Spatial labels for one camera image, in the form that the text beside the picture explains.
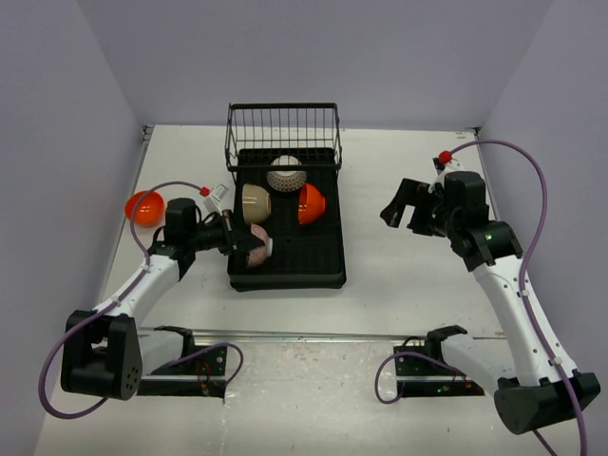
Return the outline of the pink floral ceramic bowl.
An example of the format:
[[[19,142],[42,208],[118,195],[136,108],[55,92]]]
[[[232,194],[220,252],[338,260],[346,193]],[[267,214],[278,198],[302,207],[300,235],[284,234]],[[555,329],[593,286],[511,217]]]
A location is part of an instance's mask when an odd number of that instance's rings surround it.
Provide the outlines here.
[[[246,267],[255,268],[261,266],[273,254],[274,241],[267,231],[258,224],[251,224],[251,234],[258,238],[262,244],[248,252]]]

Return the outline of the beige ceramic bowl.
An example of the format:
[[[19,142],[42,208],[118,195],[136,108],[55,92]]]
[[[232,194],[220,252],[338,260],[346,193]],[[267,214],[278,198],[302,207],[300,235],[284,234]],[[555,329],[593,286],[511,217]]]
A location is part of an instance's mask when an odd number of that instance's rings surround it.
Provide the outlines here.
[[[247,224],[263,223],[272,214],[272,200],[266,189],[245,183],[241,191],[241,210]]]

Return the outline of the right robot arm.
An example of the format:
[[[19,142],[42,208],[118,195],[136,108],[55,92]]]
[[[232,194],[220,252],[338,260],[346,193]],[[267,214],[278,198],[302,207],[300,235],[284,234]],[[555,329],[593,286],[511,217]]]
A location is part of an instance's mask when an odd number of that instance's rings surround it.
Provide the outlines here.
[[[527,273],[523,249],[504,221],[493,220],[485,181],[455,171],[434,183],[404,179],[380,217],[399,226],[407,207],[408,228],[417,235],[447,238],[483,289],[503,329],[513,361],[505,363],[477,344],[465,329],[431,331],[420,352],[433,372],[449,369],[492,396],[505,427],[516,435],[580,419],[599,395],[599,380],[583,373],[551,330]]]

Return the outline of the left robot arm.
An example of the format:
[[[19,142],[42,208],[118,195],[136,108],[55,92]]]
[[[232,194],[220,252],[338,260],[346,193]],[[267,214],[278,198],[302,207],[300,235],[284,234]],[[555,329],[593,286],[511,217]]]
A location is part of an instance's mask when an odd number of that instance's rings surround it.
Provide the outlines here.
[[[159,326],[148,334],[140,326],[160,299],[186,275],[199,252],[244,254],[258,266],[273,252],[273,241],[259,225],[243,225],[229,211],[200,218],[192,199],[169,201],[161,235],[153,237],[142,265],[107,301],[76,311],[66,322],[61,387],[66,392],[130,399],[144,376],[159,369],[177,373],[196,366],[191,331]]]

